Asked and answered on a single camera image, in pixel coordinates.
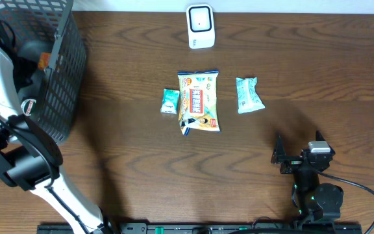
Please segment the light green snack packet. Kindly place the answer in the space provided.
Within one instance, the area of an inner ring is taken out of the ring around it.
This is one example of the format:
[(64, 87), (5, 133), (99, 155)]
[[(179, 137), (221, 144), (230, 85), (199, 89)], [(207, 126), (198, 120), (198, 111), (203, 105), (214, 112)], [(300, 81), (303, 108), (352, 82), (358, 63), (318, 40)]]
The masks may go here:
[(238, 113), (259, 111), (265, 109), (265, 105), (256, 93), (258, 79), (253, 78), (236, 78), (236, 90), (238, 98)]

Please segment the orange snack packet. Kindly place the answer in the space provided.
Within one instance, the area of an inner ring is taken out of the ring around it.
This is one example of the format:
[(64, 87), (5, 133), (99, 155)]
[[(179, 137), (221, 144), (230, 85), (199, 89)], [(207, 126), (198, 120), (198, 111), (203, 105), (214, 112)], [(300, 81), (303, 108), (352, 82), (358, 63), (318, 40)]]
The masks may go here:
[(50, 58), (50, 53), (41, 53), (38, 61), (38, 69), (44, 71), (49, 66)]

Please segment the black round-logo snack packet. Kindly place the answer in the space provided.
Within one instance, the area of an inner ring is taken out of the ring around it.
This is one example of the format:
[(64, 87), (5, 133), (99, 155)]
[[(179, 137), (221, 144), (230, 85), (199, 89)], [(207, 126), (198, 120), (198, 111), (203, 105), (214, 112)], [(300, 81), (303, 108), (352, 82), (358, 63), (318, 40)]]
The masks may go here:
[(37, 100), (34, 98), (24, 99), (21, 103), (21, 109), (26, 116), (31, 116), (36, 108)]

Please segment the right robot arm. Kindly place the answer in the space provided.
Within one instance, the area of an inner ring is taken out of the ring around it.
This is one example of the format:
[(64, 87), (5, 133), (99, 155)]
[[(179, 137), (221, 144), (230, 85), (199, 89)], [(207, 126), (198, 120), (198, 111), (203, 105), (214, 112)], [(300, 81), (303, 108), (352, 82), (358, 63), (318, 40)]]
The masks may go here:
[(335, 151), (329, 146), (319, 131), (316, 139), (301, 150), (300, 155), (286, 154), (280, 136), (275, 139), (271, 163), (280, 165), (281, 174), (293, 175), (292, 202), (300, 215), (292, 222), (295, 229), (309, 225), (333, 225), (341, 216), (343, 190), (331, 183), (320, 183), (319, 174), (330, 166)]

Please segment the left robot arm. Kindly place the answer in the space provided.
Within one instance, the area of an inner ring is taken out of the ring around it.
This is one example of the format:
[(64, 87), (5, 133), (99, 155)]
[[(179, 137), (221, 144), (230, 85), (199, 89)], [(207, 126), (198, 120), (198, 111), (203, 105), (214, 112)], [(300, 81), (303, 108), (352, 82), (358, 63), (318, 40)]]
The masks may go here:
[(71, 181), (55, 140), (23, 111), (19, 92), (41, 76), (38, 63), (18, 55), (15, 34), (0, 19), (0, 180), (47, 202), (73, 233), (117, 233), (103, 210)]

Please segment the green tissue packet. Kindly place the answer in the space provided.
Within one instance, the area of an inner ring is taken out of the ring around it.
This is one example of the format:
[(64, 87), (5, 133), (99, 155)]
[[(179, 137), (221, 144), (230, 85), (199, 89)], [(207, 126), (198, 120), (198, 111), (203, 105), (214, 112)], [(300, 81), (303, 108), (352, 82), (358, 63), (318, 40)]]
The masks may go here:
[(179, 90), (164, 89), (162, 106), (160, 108), (161, 113), (176, 114), (179, 96)]

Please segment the yellow snack bag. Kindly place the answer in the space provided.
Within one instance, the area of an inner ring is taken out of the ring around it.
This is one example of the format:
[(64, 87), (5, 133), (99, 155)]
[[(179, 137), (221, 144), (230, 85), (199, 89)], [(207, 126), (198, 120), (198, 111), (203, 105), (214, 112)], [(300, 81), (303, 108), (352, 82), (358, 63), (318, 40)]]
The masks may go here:
[(180, 71), (179, 125), (183, 135), (191, 129), (220, 132), (217, 112), (218, 70)]

